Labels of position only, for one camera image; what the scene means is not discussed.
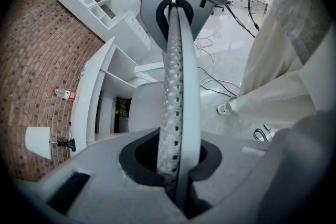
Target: tiled floor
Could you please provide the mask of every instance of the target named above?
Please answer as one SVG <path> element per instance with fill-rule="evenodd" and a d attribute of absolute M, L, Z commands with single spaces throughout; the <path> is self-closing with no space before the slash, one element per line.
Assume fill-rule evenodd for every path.
<path fill-rule="evenodd" d="M 254 28 L 250 18 L 248 17 L 247 9 L 241 7 L 235 7 L 230 5 L 234 14 L 243 22 L 243 24 L 254 34 L 257 34 L 257 30 Z M 263 10 L 257 11 L 254 14 L 254 19 L 261 25 Z M 247 61 L 248 53 L 251 49 L 254 38 L 244 30 L 234 20 L 232 15 L 225 9 L 222 12 L 221 9 L 215 9 L 214 15 L 211 15 L 204 25 L 199 37 L 207 37 L 216 33 L 210 39 L 213 44 L 204 48 L 209 52 L 215 61 L 215 66 L 211 70 L 211 75 L 220 80 L 232 82 L 240 85 L 244 74 L 244 68 Z M 209 44 L 209 40 L 202 40 L 202 45 Z M 206 52 L 195 48 L 198 66 L 204 68 L 207 72 L 213 65 L 211 56 Z M 153 63 L 162 61 L 162 53 L 155 42 L 152 42 L 150 53 L 146 57 L 139 57 L 136 60 L 139 64 Z M 151 71 L 150 75 L 154 78 L 163 81 L 164 71 Z M 199 69 L 200 81 L 206 76 L 206 74 Z M 223 87 L 216 81 L 210 81 L 204 85 L 209 89 L 226 92 Z M 233 93 L 239 94 L 239 89 L 231 84 L 225 83 L 225 86 Z M 214 134 L 228 134 L 238 135 L 246 138 L 253 139 L 253 132 L 256 128 L 264 127 L 261 123 L 250 121 L 249 119 L 242 119 L 240 116 L 227 115 L 222 116 L 217 113 L 217 106 L 225 103 L 229 100 L 229 97 L 218 94 L 212 91 L 200 89 L 201 92 L 201 123 L 202 130 Z"/>

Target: plastic bottle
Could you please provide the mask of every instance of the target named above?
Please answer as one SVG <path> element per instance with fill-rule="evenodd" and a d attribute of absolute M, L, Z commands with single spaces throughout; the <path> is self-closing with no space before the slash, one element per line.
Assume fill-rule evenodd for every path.
<path fill-rule="evenodd" d="M 70 92 L 64 89 L 53 89 L 52 92 L 55 93 L 57 96 L 70 101 L 74 101 L 76 98 L 76 94 L 74 92 Z"/>

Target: white cabinet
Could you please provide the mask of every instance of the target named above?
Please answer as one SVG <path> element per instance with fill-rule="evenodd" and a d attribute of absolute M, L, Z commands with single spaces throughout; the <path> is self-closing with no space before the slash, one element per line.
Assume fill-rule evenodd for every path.
<path fill-rule="evenodd" d="M 150 49 L 150 39 L 136 19 L 139 6 L 124 12 L 114 0 L 59 1 L 105 42 L 115 37 L 114 42 L 123 50 L 130 44 Z"/>
<path fill-rule="evenodd" d="M 138 65 L 110 39 L 85 64 L 71 112 L 71 135 L 78 154 L 87 146 L 116 136 L 113 134 L 116 97 L 132 98 L 137 86 L 155 82 L 146 72 L 134 73 Z M 95 134 L 97 105 L 102 94 L 99 133 Z"/>

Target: white panel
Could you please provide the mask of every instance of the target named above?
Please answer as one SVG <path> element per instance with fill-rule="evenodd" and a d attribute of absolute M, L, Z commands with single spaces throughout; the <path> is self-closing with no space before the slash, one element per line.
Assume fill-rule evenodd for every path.
<path fill-rule="evenodd" d="M 145 72 L 149 70 L 164 69 L 163 62 L 150 63 L 148 65 L 134 67 L 134 73 Z"/>
<path fill-rule="evenodd" d="M 111 126 L 114 125 L 112 122 L 112 115 L 115 113 L 115 105 L 113 101 L 113 92 L 111 89 L 105 89 L 105 83 L 103 83 L 103 99 L 100 107 L 99 114 L 99 133 L 111 133 Z"/>
<path fill-rule="evenodd" d="M 105 72 L 105 89 L 111 89 L 113 90 L 115 97 L 125 98 L 129 99 L 132 98 L 133 92 L 135 90 L 135 87 L 133 85 L 130 85 L 126 81 L 116 77 L 115 75 L 111 74 L 110 72 Z"/>
<path fill-rule="evenodd" d="M 71 112 L 71 134 L 76 140 L 76 151 L 73 156 L 87 147 L 88 142 L 95 139 L 95 118 L 104 72 L 100 72 L 106 55 L 111 49 L 112 40 L 102 46 L 89 60 L 89 64 L 79 81 L 79 89 L 73 102 Z"/>
<path fill-rule="evenodd" d="M 26 130 L 26 147 L 44 158 L 51 159 L 50 127 L 28 127 Z"/>
<path fill-rule="evenodd" d="M 135 77 L 133 71 L 136 66 L 137 64 L 117 47 L 107 71 L 124 81 L 128 81 Z"/>

